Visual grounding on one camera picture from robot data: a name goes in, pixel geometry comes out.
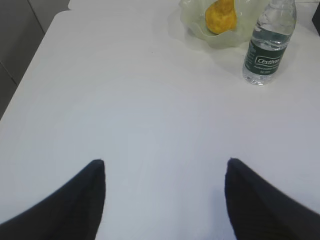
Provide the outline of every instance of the bottle label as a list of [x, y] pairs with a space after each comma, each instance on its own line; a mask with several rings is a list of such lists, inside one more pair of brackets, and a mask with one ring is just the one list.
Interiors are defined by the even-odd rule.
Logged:
[[279, 51], [265, 50], [250, 41], [249, 50], [244, 60], [245, 67], [258, 75], [274, 74], [278, 70], [285, 50], [285, 48]]

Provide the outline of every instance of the white table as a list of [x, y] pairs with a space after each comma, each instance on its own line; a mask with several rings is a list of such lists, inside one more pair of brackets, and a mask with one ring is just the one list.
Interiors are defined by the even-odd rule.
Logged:
[[264, 87], [242, 79], [248, 43], [210, 49], [185, 32], [177, 2], [115, 9], [52, 22], [0, 121], [0, 222], [99, 158], [97, 240], [234, 240], [230, 157], [320, 213], [314, 7], [298, 5], [277, 79]]
[[[155, 1], [151, 0], [118, 0], [117, 5], [139, 5], [141, 3], [146, 3], [147, 6], [152, 6], [152, 4], [157, 4]], [[319, 0], [295, 0], [296, 3], [318, 3]], [[109, 8], [112, 8], [114, 3], [110, 0], [70, 0], [68, 8], [70, 10], [85, 11], [85, 12], [104, 12]]]

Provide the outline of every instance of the pear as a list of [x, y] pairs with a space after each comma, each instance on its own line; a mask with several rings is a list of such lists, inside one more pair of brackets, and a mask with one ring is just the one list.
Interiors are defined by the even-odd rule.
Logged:
[[222, 34], [237, 27], [235, 0], [218, 0], [205, 11], [207, 28], [214, 34]]

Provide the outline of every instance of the wall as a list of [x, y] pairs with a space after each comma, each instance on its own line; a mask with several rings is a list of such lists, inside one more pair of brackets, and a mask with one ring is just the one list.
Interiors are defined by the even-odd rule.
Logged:
[[68, 10], [70, 0], [28, 0], [46, 32], [57, 13]]

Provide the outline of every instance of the water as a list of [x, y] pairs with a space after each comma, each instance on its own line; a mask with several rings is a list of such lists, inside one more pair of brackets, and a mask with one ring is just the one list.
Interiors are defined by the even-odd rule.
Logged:
[[295, 30], [295, 0], [272, 0], [258, 18], [245, 58], [242, 75], [251, 84], [273, 79]]

